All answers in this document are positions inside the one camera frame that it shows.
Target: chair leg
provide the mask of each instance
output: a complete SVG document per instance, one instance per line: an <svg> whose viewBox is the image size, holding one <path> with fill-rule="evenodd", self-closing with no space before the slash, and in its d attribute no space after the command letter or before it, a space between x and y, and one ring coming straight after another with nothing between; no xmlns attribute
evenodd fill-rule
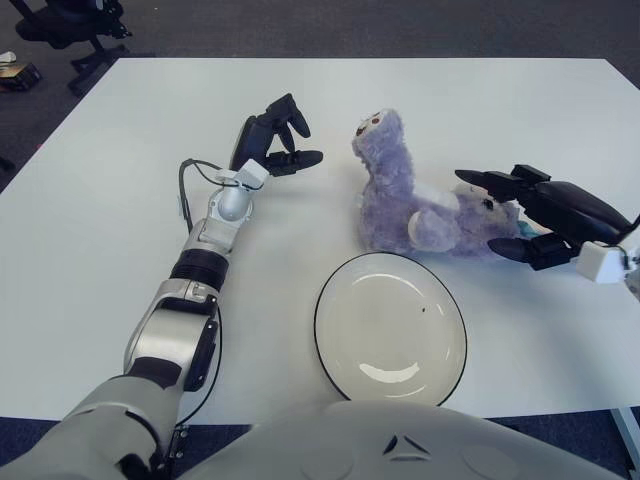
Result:
<svg viewBox="0 0 640 480"><path fill-rule="evenodd" d="M94 58L82 69L82 71L79 72L76 78L74 78L67 84L67 87L69 87L69 90L71 90L76 97L84 96L84 92L80 88L80 83L82 83L87 78L89 78L91 74L98 69L98 67L102 62L104 62L104 58L101 58L101 57Z"/></svg>

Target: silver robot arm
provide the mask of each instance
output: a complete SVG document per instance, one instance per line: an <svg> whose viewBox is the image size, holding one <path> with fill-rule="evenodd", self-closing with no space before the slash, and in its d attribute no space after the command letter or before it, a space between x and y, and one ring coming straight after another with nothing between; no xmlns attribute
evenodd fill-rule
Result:
<svg viewBox="0 0 640 480"><path fill-rule="evenodd" d="M184 392L205 383L217 305L236 234L269 172L253 160L218 178L207 218L191 230L169 279L134 331L123 374L98 386L0 479L146 478L162 470Z"/></svg>

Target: robotic hand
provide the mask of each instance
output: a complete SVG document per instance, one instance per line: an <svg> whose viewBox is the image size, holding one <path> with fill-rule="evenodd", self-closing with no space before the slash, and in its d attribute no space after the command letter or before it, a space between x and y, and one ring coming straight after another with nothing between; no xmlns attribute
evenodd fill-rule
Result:
<svg viewBox="0 0 640 480"><path fill-rule="evenodd" d="M517 200L529 218L552 230L531 240L490 240L489 248L503 257L542 270L578 256L578 271L597 283L623 281L640 263L640 216L631 223L572 183L551 181L528 165L516 165L511 174L456 170L456 175L485 188L498 202Z"/></svg>
<svg viewBox="0 0 640 480"><path fill-rule="evenodd" d="M231 169L240 170L248 159L255 160L274 177L291 175L302 168L312 167L322 160L317 151L296 151L291 130L308 138L309 126L290 93L267 107L267 111L257 117L247 119L238 137L235 152L231 159ZM286 152L267 155L273 137L278 135Z"/></svg>

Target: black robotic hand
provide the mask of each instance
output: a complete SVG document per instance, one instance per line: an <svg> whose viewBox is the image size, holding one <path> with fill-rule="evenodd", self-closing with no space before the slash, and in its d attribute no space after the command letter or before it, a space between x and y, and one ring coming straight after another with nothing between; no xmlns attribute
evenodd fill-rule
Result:
<svg viewBox="0 0 640 480"><path fill-rule="evenodd" d="M278 177L320 163L322 152L295 150L289 125L302 137L311 136L309 126L290 93L269 105L262 115L247 119L231 158L231 170L239 170L251 158ZM280 137L287 151L267 155L275 135Z"/></svg>
<svg viewBox="0 0 640 480"><path fill-rule="evenodd" d="M534 270L567 263L580 253L584 242L617 245L638 225L586 190L529 165L516 165L511 174L456 170L467 183L485 188L498 202L517 200L524 213L552 230L531 240L496 238L488 242L498 255L529 263Z"/></svg>

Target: plush toy leg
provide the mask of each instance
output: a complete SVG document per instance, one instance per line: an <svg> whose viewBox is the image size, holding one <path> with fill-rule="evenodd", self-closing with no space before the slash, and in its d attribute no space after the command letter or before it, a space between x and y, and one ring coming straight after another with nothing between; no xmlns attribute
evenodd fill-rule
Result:
<svg viewBox="0 0 640 480"><path fill-rule="evenodd" d="M433 210L414 213L407 228L413 247L425 252L446 252L460 239L454 218L443 218Z"/></svg>

